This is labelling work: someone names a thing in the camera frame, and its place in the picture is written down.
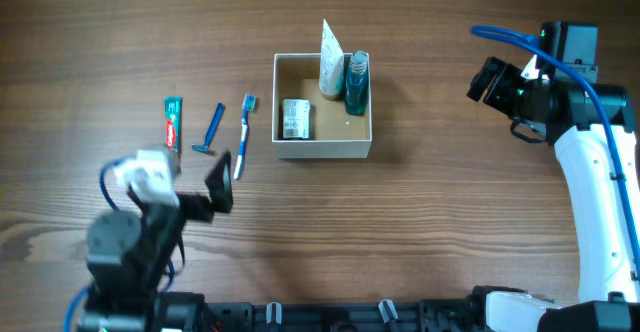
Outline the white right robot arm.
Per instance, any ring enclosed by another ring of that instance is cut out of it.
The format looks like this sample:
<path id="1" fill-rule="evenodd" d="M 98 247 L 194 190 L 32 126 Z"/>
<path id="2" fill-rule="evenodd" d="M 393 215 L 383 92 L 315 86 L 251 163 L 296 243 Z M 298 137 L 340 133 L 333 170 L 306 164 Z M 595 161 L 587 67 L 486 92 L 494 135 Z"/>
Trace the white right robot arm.
<path id="1" fill-rule="evenodd" d="M 519 138 L 555 151 L 579 250 L 578 301 L 559 306 L 526 291 L 478 286 L 457 321 L 489 331 L 636 331 L 639 328 L 639 180 L 629 94 L 600 84 L 594 24 L 549 21 L 537 35 L 475 25 L 477 37 L 531 53 L 520 69 L 489 57 L 468 97 L 506 115 Z"/>

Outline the blue disposable razor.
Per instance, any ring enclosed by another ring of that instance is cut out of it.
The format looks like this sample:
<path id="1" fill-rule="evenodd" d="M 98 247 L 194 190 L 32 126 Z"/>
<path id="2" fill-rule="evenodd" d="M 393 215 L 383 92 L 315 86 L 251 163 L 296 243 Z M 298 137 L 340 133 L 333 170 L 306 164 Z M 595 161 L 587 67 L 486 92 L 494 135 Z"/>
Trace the blue disposable razor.
<path id="1" fill-rule="evenodd" d="M 225 105 L 222 103 L 218 103 L 214 112 L 214 115 L 211 119 L 211 122 L 207 128 L 207 131 L 204 135 L 204 141 L 201 144 L 193 144 L 192 150 L 200 153 L 209 154 L 210 146 L 214 139 L 214 136 L 217 132 L 219 123 L 222 119 L 222 116 L 225 111 Z"/>

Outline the blue Listerine mouthwash bottle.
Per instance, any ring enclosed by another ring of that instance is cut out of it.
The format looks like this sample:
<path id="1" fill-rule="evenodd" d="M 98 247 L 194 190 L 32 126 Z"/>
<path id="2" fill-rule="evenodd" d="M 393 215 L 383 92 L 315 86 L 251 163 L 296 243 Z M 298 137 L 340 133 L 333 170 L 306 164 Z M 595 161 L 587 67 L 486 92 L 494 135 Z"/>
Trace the blue Listerine mouthwash bottle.
<path id="1" fill-rule="evenodd" d="M 345 109 L 349 115 L 362 116 L 368 102 L 368 54 L 356 51 L 350 58 L 345 75 Z"/>

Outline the Colgate toothpaste tube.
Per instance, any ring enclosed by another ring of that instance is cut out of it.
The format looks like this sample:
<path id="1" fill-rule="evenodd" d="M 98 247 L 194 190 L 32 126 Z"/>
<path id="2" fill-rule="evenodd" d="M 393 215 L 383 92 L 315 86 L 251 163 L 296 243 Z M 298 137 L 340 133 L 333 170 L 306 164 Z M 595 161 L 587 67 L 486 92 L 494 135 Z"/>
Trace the Colgate toothpaste tube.
<path id="1" fill-rule="evenodd" d="M 180 96 L 164 98 L 165 143 L 169 149 L 180 152 L 182 102 Z"/>

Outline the blue white toothbrush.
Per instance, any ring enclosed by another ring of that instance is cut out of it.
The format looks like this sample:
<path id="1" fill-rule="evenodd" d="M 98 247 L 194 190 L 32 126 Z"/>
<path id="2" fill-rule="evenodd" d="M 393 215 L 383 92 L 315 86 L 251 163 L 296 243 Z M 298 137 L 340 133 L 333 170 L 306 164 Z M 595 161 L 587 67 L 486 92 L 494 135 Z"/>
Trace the blue white toothbrush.
<path id="1" fill-rule="evenodd" d="M 248 136 L 250 132 L 248 115 L 250 112 L 254 111 L 257 104 L 257 98 L 247 93 L 244 96 L 243 105 L 242 105 L 242 115 L 241 115 L 241 138 L 240 138 L 240 146 L 237 153 L 236 165 L 234 169 L 234 179 L 239 180 L 241 178 L 244 163 L 245 163 L 245 155 L 246 155 L 246 147 Z"/>

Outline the white green soap packet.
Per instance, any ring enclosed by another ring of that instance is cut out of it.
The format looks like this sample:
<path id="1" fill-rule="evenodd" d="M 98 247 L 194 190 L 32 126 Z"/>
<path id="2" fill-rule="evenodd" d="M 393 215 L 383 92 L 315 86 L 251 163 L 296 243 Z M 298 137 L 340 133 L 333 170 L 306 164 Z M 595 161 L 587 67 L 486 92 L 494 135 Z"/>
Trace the white green soap packet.
<path id="1" fill-rule="evenodd" d="M 311 137 L 311 103 L 304 99 L 284 99 L 282 103 L 284 139 Z"/>

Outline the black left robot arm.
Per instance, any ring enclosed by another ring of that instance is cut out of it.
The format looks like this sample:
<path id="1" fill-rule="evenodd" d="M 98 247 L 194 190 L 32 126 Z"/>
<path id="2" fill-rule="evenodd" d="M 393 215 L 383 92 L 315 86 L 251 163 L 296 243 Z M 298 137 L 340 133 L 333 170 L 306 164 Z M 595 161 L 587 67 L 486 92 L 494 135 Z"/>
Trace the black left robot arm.
<path id="1" fill-rule="evenodd" d="M 207 194 L 176 192 L 177 153 L 141 149 L 107 163 L 137 212 L 112 205 L 87 233 L 92 282 L 70 303 L 66 331 L 216 331 L 219 320 L 198 293 L 173 292 L 175 251 L 189 221 L 210 223 L 233 206 L 231 155 L 224 152 L 205 179 Z"/>

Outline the white lotion tube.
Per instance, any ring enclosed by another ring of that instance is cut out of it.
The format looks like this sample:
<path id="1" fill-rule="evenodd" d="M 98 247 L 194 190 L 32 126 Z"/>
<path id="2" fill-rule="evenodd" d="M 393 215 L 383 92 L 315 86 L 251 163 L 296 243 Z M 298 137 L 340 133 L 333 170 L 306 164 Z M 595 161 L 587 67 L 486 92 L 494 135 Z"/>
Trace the white lotion tube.
<path id="1" fill-rule="evenodd" d="M 323 20 L 319 88 L 328 100 L 340 98 L 344 79 L 344 52 L 326 19 Z"/>

